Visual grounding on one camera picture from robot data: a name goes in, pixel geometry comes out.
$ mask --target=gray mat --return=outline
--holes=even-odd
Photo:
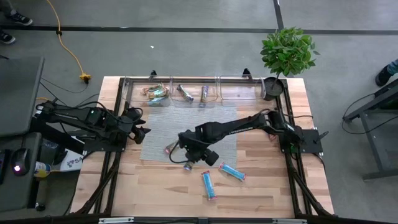
[[[195,126],[209,121],[220,123],[236,119],[235,107],[215,106],[214,108],[176,108],[173,106],[166,108],[151,108],[149,119],[147,120],[151,132],[145,137],[142,145],[141,157],[143,160],[153,160],[170,162],[169,155],[164,153],[164,147],[178,139],[178,133],[190,129],[195,130]],[[209,147],[210,150],[217,152],[220,158],[214,166],[225,162],[231,167],[236,167],[236,135],[226,136],[223,140]],[[176,149],[173,152],[174,161],[184,161],[184,149]]]

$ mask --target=wooden tabletop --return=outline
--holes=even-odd
[[[119,79],[120,77],[104,77],[99,101],[109,109],[114,108]],[[310,115],[303,79],[288,78],[287,83],[294,116]],[[140,100],[142,87],[152,85],[134,84],[134,106],[142,106],[145,101],[145,98]],[[192,94],[199,95],[202,85],[190,84],[190,88],[196,86],[197,90],[190,89]],[[249,98],[250,93],[255,92],[253,91],[255,89],[243,84],[225,84],[221,87],[224,99],[234,96]],[[215,95],[211,99],[215,99],[221,105],[220,92],[216,91],[216,94],[218,96]],[[251,104],[243,102],[233,101],[236,104],[238,118],[254,115],[264,108],[275,108],[273,101],[256,100],[256,103]],[[144,106],[142,109],[144,110],[142,118],[147,121],[151,107]],[[312,118],[295,118],[295,122],[303,129],[313,128]],[[137,145],[131,140],[127,142],[119,167],[112,216],[241,218],[294,216],[284,155],[280,152],[278,140],[271,141],[264,131],[252,130],[237,134],[236,168],[246,174],[244,182],[220,172],[217,167],[195,166],[191,172],[187,172],[182,169],[182,165],[140,160],[141,147],[142,144]],[[302,157],[309,189],[323,207],[333,213],[325,172],[319,158],[312,154],[303,154]],[[97,188],[103,158],[104,152],[96,152],[84,160],[71,212],[81,208]],[[217,200],[207,200],[201,176],[206,170],[211,172]],[[108,188],[104,192],[104,195],[108,195]],[[300,190],[297,192],[300,208],[304,211],[302,193]],[[103,208],[106,198],[107,196],[103,197]]]

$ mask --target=sneaker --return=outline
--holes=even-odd
[[[14,15],[6,16],[7,19],[11,20],[12,22],[22,24],[24,26],[29,26],[33,23],[32,19],[29,19],[26,16],[21,15],[19,12],[16,12]]]
[[[8,33],[4,32],[0,29],[0,41],[5,44],[12,44],[15,41],[15,37],[9,35]]]
[[[385,66],[379,73],[376,75],[374,81],[376,82],[376,85],[379,87],[384,86],[387,84],[388,80],[390,79],[392,75],[388,73],[387,71],[387,66]]]

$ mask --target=robotic arm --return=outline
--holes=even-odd
[[[45,123],[68,124],[94,133],[96,136],[94,140],[85,142],[84,150],[86,151],[122,151],[123,139],[129,137],[131,133],[135,135],[132,140],[140,144],[144,140],[145,134],[150,131],[147,128],[137,127],[137,125],[146,123],[141,119],[142,109],[140,108],[129,108],[123,111],[121,116],[115,116],[101,103],[99,104],[102,108],[82,108],[88,104],[90,103],[70,107],[58,105],[54,101],[46,101],[36,106],[41,111],[36,116],[39,121]]]
[[[230,121],[227,123],[207,122],[195,128],[195,131],[186,130],[178,134],[179,146],[185,148],[185,157],[190,162],[200,159],[212,166],[218,159],[216,152],[208,146],[222,140],[225,136],[252,129],[261,129],[268,134],[283,136],[285,141],[299,147],[303,142],[302,130],[299,126],[293,127],[285,122],[280,111],[262,110],[254,116]]]

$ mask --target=computer mouse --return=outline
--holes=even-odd
[[[29,172],[29,149],[20,148],[11,155],[11,166],[14,175],[23,176]]]

